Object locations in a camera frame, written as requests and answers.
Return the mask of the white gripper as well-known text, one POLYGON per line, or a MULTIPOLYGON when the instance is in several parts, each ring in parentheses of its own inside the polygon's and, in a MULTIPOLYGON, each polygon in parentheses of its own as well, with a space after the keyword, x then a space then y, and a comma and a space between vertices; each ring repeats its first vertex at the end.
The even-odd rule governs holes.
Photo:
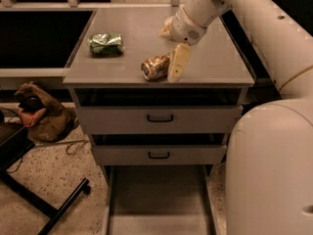
POLYGON ((169 82, 179 80, 191 57, 192 51, 189 45, 196 45, 205 34, 206 29, 196 25, 187 16, 183 8, 179 8, 173 18, 169 17, 164 21, 164 25, 157 36, 165 39, 172 37, 174 41, 180 43, 170 52, 167 74, 169 82))

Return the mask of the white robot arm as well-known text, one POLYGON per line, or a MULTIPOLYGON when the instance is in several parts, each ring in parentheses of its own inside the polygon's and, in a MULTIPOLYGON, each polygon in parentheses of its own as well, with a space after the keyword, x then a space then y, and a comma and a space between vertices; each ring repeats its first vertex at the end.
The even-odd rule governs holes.
POLYGON ((281 95, 248 111, 232 131, 227 235, 313 235, 313 38, 272 0, 188 0, 165 34, 195 45, 227 11, 281 95))

